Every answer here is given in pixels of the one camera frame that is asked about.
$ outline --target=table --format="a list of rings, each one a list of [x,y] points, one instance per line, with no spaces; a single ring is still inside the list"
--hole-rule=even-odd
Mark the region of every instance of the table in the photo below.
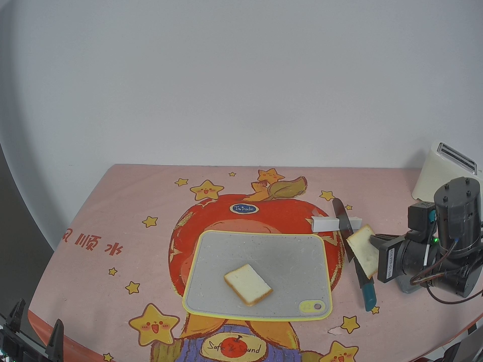
[[[483,316],[483,305],[479,299],[442,305],[425,290],[405,294],[395,282],[375,280],[378,303],[366,312],[353,262],[343,265],[339,232],[319,233],[333,289],[334,308],[325,320],[199,317],[183,309],[182,294],[197,238],[207,229],[309,234],[311,216],[334,215],[335,196],[349,216],[362,218],[376,233],[404,234],[418,174],[411,169],[114,165],[52,256],[29,321],[47,342],[56,319],[62,319],[67,362],[417,359]],[[240,214],[243,208],[232,208],[239,204],[258,210]],[[246,347],[234,344],[237,339]]]

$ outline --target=blue knife handle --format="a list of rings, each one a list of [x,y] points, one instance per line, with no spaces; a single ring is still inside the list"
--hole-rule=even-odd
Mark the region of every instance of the blue knife handle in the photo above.
[[[364,284],[361,287],[361,291],[362,296],[364,297],[364,305],[366,306],[366,311],[371,311],[374,307],[376,307],[377,303],[376,291],[374,290],[374,282]]]

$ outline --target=cartoon apple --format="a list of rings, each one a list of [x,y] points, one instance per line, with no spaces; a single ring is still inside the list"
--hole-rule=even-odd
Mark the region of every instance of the cartoon apple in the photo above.
[[[247,345],[242,341],[241,336],[238,338],[226,338],[220,344],[221,353],[228,358],[239,358],[247,352]]]

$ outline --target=kitchen knife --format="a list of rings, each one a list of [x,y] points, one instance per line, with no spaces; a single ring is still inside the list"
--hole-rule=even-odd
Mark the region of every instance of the kitchen knife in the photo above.
[[[354,252],[347,243],[347,238],[350,235],[353,235],[354,232],[352,230],[349,217],[347,216],[345,206],[340,199],[333,199],[332,206],[334,207],[335,216],[339,219],[339,230],[341,232],[342,241],[347,253],[347,259],[349,259],[349,262],[351,262],[351,260],[354,259]],[[374,290],[374,279],[372,277],[370,279],[367,278],[357,258],[354,259],[354,265],[357,280],[359,281],[359,287],[362,290],[366,311],[371,311],[377,303],[376,291]]]

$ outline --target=cutting board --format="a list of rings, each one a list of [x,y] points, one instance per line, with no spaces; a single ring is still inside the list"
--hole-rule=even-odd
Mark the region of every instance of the cutting board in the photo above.
[[[246,306],[223,276],[250,264],[273,293]],[[323,240],[317,235],[206,231],[183,296],[196,315],[250,321],[314,321],[332,311]]]

